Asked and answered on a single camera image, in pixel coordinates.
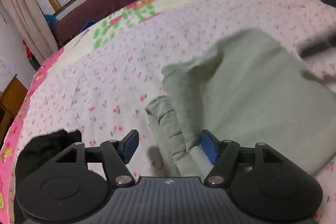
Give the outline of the light green pants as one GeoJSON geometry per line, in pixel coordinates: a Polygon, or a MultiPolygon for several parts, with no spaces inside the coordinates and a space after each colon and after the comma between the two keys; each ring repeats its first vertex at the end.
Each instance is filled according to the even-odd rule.
{"type": "Polygon", "coordinates": [[[259,29],[163,68],[167,93],[146,106],[169,176],[206,177],[201,132],[244,147],[265,142],[309,174],[335,156],[335,94],[259,29]]]}

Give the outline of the white cherry print sheet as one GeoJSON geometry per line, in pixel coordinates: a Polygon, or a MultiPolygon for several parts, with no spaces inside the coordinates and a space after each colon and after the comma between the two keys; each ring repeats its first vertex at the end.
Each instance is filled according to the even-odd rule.
{"type": "Polygon", "coordinates": [[[93,147],[139,131],[129,169],[205,176],[199,133],[264,141],[317,177],[318,223],[335,223],[335,51],[299,50],[335,31],[321,0],[157,0],[109,16],[36,75],[14,125],[13,163],[29,141],[79,130],[93,147]]]}

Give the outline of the black folded garment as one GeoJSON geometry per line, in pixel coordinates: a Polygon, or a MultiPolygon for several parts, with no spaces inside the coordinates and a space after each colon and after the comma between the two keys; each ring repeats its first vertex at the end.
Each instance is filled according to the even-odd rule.
{"type": "Polygon", "coordinates": [[[15,185],[18,186],[27,176],[76,142],[82,142],[79,130],[67,132],[62,129],[32,138],[18,156],[15,166],[15,185]]]}

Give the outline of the wooden desk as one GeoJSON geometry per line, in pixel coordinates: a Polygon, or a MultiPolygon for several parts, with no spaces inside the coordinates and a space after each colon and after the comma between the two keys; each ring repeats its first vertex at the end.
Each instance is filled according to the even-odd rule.
{"type": "Polygon", "coordinates": [[[7,132],[17,116],[28,90],[15,75],[1,92],[0,141],[3,146],[7,132]]]}

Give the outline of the dark red sofa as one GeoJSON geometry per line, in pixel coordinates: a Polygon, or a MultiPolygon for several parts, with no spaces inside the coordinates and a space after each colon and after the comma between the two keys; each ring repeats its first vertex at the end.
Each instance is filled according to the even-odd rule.
{"type": "Polygon", "coordinates": [[[59,42],[64,43],[80,34],[88,22],[98,22],[136,1],[138,0],[86,0],[57,22],[55,36],[59,42]]]}

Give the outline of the blue cloth on sofa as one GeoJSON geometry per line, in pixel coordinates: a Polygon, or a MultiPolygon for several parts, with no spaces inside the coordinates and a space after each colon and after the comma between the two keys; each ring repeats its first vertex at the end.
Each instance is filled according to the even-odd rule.
{"type": "MultiPolygon", "coordinates": [[[[45,17],[45,20],[46,20],[47,24],[49,25],[49,28],[51,29],[51,31],[56,32],[56,25],[58,23],[58,20],[56,19],[56,16],[47,15],[47,14],[44,14],[43,16],[45,17]]],[[[96,20],[90,20],[90,21],[86,22],[86,24],[84,24],[84,26],[81,28],[80,32],[85,31],[86,29],[90,28],[91,26],[93,26],[96,23],[97,23],[96,20]]]]}

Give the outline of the beige left curtain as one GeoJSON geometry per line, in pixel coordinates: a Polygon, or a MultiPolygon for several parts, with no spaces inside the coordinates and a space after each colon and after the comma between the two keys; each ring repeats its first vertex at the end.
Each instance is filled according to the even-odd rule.
{"type": "Polygon", "coordinates": [[[36,0],[1,0],[39,64],[58,51],[57,42],[36,0]]]}

